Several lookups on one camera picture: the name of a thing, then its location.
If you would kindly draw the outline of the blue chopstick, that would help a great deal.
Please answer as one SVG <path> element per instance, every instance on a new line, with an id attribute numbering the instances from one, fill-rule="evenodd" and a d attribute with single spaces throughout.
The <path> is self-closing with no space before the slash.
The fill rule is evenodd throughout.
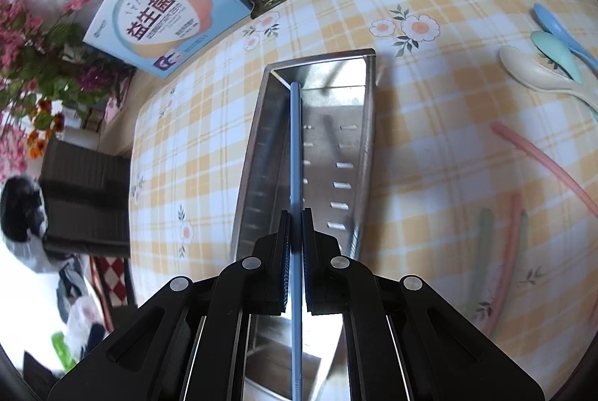
<path id="1" fill-rule="evenodd" d="M 302 400 L 302 121 L 301 87 L 297 82 L 290 89 L 290 206 L 292 218 L 291 301 L 292 301 L 292 399 Z"/>

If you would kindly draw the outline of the cream plastic spoon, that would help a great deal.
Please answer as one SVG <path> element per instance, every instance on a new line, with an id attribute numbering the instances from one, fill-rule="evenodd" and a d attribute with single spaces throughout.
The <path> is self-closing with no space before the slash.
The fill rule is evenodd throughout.
<path id="1" fill-rule="evenodd" d="M 499 58 L 507 72 L 525 87 L 538 92 L 571 95 L 587 104 L 592 111 L 598 111 L 596 86 L 579 84 L 575 80 L 562 77 L 512 46 L 502 46 Z"/>

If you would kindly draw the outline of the blue plastic spoon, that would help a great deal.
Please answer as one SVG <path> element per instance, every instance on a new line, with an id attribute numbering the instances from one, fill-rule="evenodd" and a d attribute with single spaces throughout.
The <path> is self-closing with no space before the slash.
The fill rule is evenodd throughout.
<path id="1" fill-rule="evenodd" d="M 580 57 L 593 71 L 597 71 L 597 59 L 577 40 L 575 40 L 558 21 L 558 19 L 543 5 L 534 3 L 532 13 L 544 31 L 561 40 L 575 55 Z"/>

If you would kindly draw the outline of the yellow plaid floral tablecloth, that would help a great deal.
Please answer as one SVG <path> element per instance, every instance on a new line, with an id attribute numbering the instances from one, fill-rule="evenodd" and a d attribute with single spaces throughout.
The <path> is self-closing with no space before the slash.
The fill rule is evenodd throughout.
<path id="1" fill-rule="evenodd" d="M 231 235 L 262 73 L 272 63 L 372 48 L 376 137 L 360 258 L 387 278 L 418 274 L 469 302 L 482 209 L 494 214 L 477 324 L 491 315 L 511 201 L 529 218 L 515 298 L 495 342 L 552 396 L 597 331 L 597 218 L 548 170 L 493 133 L 499 121 L 597 194 L 597 124 L 574 97 L 538 93 L 501 67 L 533 54 L 531 9 L 597 47 L 597 0 L 289 0 L 234 31 L 147 102 L 135 128 L 130 198 L 139 302 L 183 274 L 219 274 Z"/>

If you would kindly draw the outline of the stainless steel utensil tray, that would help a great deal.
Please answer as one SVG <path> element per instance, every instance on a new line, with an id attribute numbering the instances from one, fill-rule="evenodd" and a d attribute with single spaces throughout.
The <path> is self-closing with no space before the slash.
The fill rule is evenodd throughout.
<path id="1" fill-rule="evenodd" d="M 357 258 L 367 215 L 374 141 L 376 53 L 360 49 L 269 64 L 263 71 L 241 175 L 231 255 L 252 254 L 290 210 L 290 89 L 301 87 L 303 207 L 314 229 Z M 292 400 L 292 300 L 282 316 L 252 317 L 245 400 Z M 303 400 L 318 400 L 343 333 L 343 316 L 303 303 Z"/>

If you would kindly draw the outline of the pink chopstick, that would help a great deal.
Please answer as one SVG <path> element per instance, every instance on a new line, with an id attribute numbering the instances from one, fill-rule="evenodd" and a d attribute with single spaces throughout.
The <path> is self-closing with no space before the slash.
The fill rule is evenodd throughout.
<path id="1" fill-rule="evenodd" d="M 494 301 L 491 302 L 490 318 L 487 320 L 486 325 L 484 325 L 484 335 L 488 338 L 491 338 L 497 329 L 511 288 L 520 245 L 522 215 L 523 207 L 521 195 L 514 194 L 511 201 L 510 225 L 505 247 L 503 271 L 496 289 Z"/>
<path id="2" fill-rule="evenodd" d="M 585 191 L 584 188 L 578 184 L 575 178 L 572 177 L 567 170 L 559 166 L 553 159 L 551 159 L 551 157 L 546 155 L 533 143 L 499 121 L 494 121 L 491 123 L 491 130 L 495 135 L 512 144 L 515 148 L 522 151 L 528 157 L 534 159 L 537 163 L 542 165 L 566 188 L 572 191 L 572 193 L 575 194 L 580 201 L 582 201 L 582 203 L 594 217 L 598 215 L 597 204 L 592 200 L 587 191 Z"/>

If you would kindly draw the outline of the dark wicker chair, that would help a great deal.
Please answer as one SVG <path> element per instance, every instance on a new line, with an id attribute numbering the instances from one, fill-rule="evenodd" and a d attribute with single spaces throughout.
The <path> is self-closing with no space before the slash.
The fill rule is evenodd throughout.
<path id="1" fill-rule="evenodd" d="M 51 253 L 131 256 L 131 161 L 51 139 L 40 171 Z"/>

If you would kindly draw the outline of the light blue probiotic box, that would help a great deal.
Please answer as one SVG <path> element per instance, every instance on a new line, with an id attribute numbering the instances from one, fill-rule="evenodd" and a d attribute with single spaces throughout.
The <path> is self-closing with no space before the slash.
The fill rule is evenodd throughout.
<path id="1" fill-rule="evenodd" d="M 250 0 L 104 0 L 83 42 L 165 79 L 251 12 Z"/>

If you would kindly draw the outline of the pink artificial flower bush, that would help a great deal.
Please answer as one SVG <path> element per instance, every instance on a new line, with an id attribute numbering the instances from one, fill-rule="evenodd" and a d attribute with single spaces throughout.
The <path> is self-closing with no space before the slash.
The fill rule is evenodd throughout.
<path id="1" fill-rule="evenodd" d="M 27 171 L 64 133 L 58 102 L 78 117 L 119 98 L 134 69 L 83 43 L 79 14 L 91 0 L 67 0 L 44 22 L 27 0 L 1 0 L 1 181 Z"/>

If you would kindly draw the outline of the teal plastic spoon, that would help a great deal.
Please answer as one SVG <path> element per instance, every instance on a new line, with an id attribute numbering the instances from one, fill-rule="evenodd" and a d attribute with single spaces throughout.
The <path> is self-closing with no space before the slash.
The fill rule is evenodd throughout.
<path id="1" fill-rule="evenodd" d="M 572 80 L 579 84 L 585 83 L 572 52 L 561 40 L 547 31 L 533 31 L 531 41 L 542 54 L 561 67 Z"/>

